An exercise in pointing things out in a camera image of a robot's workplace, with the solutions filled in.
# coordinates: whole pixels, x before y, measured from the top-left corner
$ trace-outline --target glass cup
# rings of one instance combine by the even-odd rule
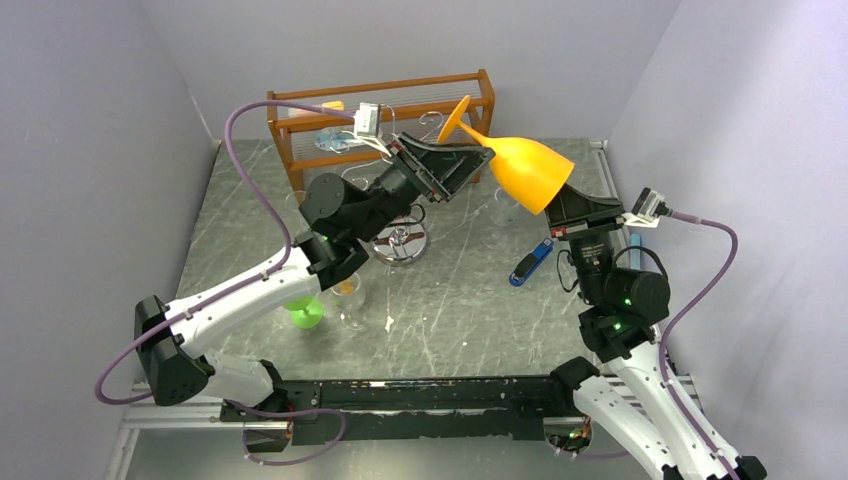
[[[483,244],[492,250],[502,250],[509,245],[508,228],[518,214],[521,213],[521,204],[510,197],[503,188],[495,190],[495,194],[486,204],[486,214],[491,226],[488,233],[483,236]]]
[[[362,330],[365,327],[365,315],[362,305],[365,303],[365,290],[362,279],[354,273],[330,288],[333,305],[339,312],[342,325],[350,330]]]

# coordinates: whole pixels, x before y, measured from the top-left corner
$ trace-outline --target gray wall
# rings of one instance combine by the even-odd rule
[[[98,479],[94,380],[175,291],[212,142],[136,1],[3,2],[0,65],[0,477]]]
[[[604,137],[679,0],[144,0],[216,135],[267,90],[486,68],[495,134]],[[262,113],[236,126],[268,137]]]
[[[770,478],[845,478],[848,8],[686,0],[612,138],[627,203],[650,185],[739,232],[726,279],[673,354],[709,417]],[[721,233],[664,221],[675,310],[718,269]]]

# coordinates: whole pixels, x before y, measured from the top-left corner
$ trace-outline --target wooden rack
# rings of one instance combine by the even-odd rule
[[[388,104],[394,109],[382,110],[381,123],[385,127],[397,125],[399,131],[426,131],[429,127],[419,124],[418,120],[427,113],[439,112],[448,115],[456,107],[457,102],[466,94],[471,95],[471,101],[466,110],[467,121],[483,135],[489,134],[492,124],[492,114],[495,108],[495,91],[489,81],[486,70],[462,75],[443,77],[418,78],[395,82],[369,83],[347,87],[322,88],[292,93],[268,92],[268,99],[298,100],[301,102],[320,105],[327,101],[341,100],[345,110],[355,111],[359,102]],[[268,128],[274,144],[280,154],[283,167],[295,191],[305,190],[303,173],[310,168],[328,167],[348,163],[373,161],[380,158],[379,152],[364,148],[351,149],[350,153],[334,154],[324,152],[312,145],[315,133],[328,127],[339,127],[351,124],[352,121],[341,117],[320,114],[291,115],[286,109],[276,106],[268,107]],[[458,140],[464,134],[457,131]]]

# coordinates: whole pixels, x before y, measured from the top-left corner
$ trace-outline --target green glass base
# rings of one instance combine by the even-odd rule
[[[284,307],[291,312],[294,326],[304,330],[315,327],[324,318],[324,305],[315,297],[304,297]]]

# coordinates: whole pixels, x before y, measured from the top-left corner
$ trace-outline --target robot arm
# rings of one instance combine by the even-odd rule
[[[406,134],[387,150],[392,165],[367,191],[329,173],[310,184],[300,211],[311,229],[297,236],[278,270],[271,267],[287,249],[197,295],[167,305],[151,296],[136,305],[136,337],[183,317],[137,349],[158,405],[176,405],[201,393],[250,406],[268,399],[280,383],[270,362],[211,352],[212,346],[263,313],[350,277],[369,258],[360,241],[370,241],[408,214],[420,196],[450,201],[494,157],[489,148],[430,145]],[[204,299],[224,293],[197,309]]]
[[[661,200],[646,189],[629,216],[655,226],[653,211]],[[606,379],[595,375],[584,374],[582,381],[571,381],[575,407],[603,426],[652,478],[730,478],[725,476],[728,467],[739,478],[765,478],[756,457],[740,457],[692,399],[681,395],[691,417],[687,418],[663,382],[660,361],[666,360],[660,359],[651,327],[668,316],[668,277],[657,257],[654,260],[662,273],[615,264],[609,233],[628,217],[621,202],[589,197],[566,185],[545,213],[552,236],[569,242],[579,295],[591,306],[579,315],[584,343],[628,386],[650,421],[621,399]],[[561,368],[568,371],[568,364]],[[710,436],[717,447],[715,453],[693,422]]]

